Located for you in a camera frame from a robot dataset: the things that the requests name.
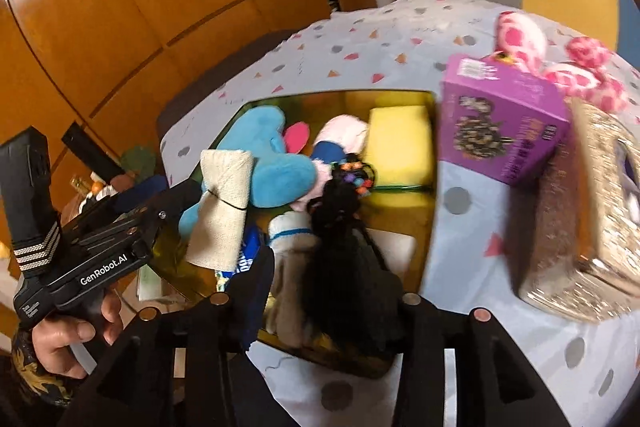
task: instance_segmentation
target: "barcode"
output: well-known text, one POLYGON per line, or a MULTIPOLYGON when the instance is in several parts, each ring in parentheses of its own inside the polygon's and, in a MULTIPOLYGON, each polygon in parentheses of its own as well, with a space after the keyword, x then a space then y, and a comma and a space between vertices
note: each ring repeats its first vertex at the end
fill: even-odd
POLYGON ((476 80, 484 80, 484 63, 472 58, 463 58, 458 67, 459 76, 468 76, 476 80))

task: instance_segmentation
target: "pink plush toy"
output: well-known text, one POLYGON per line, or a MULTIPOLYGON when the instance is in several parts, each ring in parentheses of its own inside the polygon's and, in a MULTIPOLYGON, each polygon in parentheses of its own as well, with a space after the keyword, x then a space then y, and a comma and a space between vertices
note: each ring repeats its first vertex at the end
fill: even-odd
POLYGON ((485 58, 545 78, 565 96, 578 96, 605 112, 618 113, 627 106, 625 87, 605 68, 612 54, 602 42, 575 37, 565 47, 571 62, 540 71, 546 46, 544 33, 532 19, 523 13, 502 12, 495 27, 495 52, 485 58))

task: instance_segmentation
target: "gray dot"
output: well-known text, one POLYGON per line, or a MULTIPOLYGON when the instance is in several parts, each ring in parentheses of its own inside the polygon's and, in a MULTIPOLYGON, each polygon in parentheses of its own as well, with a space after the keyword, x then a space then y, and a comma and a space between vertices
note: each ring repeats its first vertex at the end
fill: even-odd
POLYGON ((613 369, 609 369, 607 376, 604 377, 604 380, 602 381, 602 385, 600 386, 598 395, 604 396, 604 394, 609 390, 609 387, 611 387, 612 382, 613 382, 613 369))
POLYGON ((566 367, 573 369, 582 362, 584 358, 584 339, 582 337, 575 337, 570 343, 566 345, 564 350, 564 361, 566 367))
POLYGON ((471 195, 466 188, 452 187, 444 193, 444 207, 451 214, 465 214, 471 206, 471 195))
POLYGON ((320 400, 327 411, 343 411, 353 401, 353 387, 342 380, 329 382, 322 387, 320 400))

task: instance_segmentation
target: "picture on purple box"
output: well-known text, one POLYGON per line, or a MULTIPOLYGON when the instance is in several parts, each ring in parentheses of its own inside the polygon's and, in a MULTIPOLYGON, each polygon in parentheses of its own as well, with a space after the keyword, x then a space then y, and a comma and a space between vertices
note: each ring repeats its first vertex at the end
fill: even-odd
POLYGON ((476 96, 460 96, 458 103, 476 111, 478 116, 458 118, 453 138, 455 149, 476 160, 507 154, 506 146, 514 143, 514 139, 500 134, 502 122, 495 123, 491 120, 494 104, 486 98, 476 96))

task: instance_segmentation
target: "shiny gold handbag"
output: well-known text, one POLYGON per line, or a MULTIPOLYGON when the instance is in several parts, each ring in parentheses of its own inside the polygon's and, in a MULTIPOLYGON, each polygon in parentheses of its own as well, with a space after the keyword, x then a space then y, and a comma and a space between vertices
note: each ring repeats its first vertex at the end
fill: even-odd
POLYGON ((614 117, 574 98, 573 125, 540 183, 520 297, 587 322, 640 307, 640 147, 614 117))

